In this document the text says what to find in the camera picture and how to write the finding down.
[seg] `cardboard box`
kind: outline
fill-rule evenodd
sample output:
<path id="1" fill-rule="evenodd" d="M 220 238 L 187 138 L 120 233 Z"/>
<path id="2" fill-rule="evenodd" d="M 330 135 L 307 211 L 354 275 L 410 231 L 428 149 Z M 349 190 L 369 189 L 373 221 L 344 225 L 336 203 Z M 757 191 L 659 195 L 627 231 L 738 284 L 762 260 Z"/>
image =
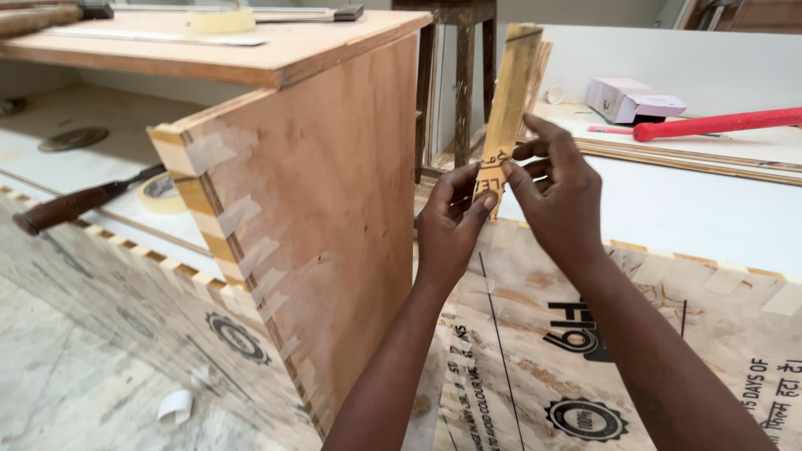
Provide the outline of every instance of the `cardboard box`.
<path id="1" fill-rule="evenodd" d="M 651 86 L 633 79 L 617 78 L 591 80 L 587 102 L 591 108 L 616 124 L 632 124 L 636 122 L 636 116 L 678 116 L 686 108 L 675 95 L 655 91 Z"/>

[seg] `floor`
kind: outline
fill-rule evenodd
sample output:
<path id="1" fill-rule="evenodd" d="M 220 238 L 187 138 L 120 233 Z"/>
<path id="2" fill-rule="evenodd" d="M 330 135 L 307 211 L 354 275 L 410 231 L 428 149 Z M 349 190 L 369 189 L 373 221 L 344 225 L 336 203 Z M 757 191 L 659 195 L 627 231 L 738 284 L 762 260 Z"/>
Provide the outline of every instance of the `floor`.
<path id="1" fill-rule="evenodd" d="M 181 426 L 156 420 L 176 381 L 0 278 L 0 451 L 283 450 L 195 399 Z"/>

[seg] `stool leg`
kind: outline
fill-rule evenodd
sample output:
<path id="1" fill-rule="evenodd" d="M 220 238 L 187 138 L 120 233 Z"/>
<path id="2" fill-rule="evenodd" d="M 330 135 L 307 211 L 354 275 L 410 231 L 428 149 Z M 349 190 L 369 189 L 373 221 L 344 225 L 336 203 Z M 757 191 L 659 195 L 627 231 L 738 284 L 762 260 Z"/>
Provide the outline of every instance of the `stool leg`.
<path id="1" fill-rule="evenodd" d="M 415 109 L 420 116 L 415 121 L 415 183 L 420 183 L 420 168 L 423 166 L 423 146 L 426 144 L 426 124 L 429 116 L 429 86 L 431 84 L 431 61 L 434 58 L 435 26 L 420 29 L 418 53 L 418 88 L 415 94 Z"/>
<path id="2" fill-rule="evenodd" d="M 468 164 L 471 146 L 471 98 L 473 93 L 473 41 L 475 24 L 456 28 L 456 126 L 454 167 Z"/>
<path id="3" fill-rule="evenodd" d="M 493 92 L 496 90 L 496 17 L 482 22 L 482 56 L 484 61 L 484 122 L 490 122 Z"/>

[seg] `red handle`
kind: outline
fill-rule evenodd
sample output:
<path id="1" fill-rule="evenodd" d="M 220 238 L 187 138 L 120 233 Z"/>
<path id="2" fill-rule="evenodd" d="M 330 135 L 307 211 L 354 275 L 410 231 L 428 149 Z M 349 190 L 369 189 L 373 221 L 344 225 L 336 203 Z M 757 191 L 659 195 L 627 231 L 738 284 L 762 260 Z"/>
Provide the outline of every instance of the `red handle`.
<path id="1" fill-rule="evenodd" d="M 764 112 L 673 120 L 662 124 L 638 124 L 635 125 L 633 137 L 636 141 L 644 142 L 669 136 L 703 135 L 799 124 L 802 124 L 802 108 L 784 108 Z"/>

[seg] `hand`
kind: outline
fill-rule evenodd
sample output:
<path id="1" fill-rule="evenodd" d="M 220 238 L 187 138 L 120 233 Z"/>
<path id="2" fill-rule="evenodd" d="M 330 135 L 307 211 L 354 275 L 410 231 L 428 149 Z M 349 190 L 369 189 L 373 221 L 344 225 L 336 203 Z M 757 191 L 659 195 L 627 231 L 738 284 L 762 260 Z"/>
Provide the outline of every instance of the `hand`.
<path id="1" fill-rule="evenodd" d="M 465 274 L 476 240 L 493 207 L 496 194 L 471 203 L 479 163 L 443 175 L 415 219 L 420 259 L 415 284 L 442 287 L 446 295 Z"/>
<path id="2" fill-rule="evenodd" d="M 537 242 L 563 271 L 580 270 L 606 256 L 599 219 L 602 178 L 567 130 L 529 114 L 524 123 L 538 138 L 516 148 L 512 158 L 544 159 L 524 167 L 508 161 L 501 168 Z"/>

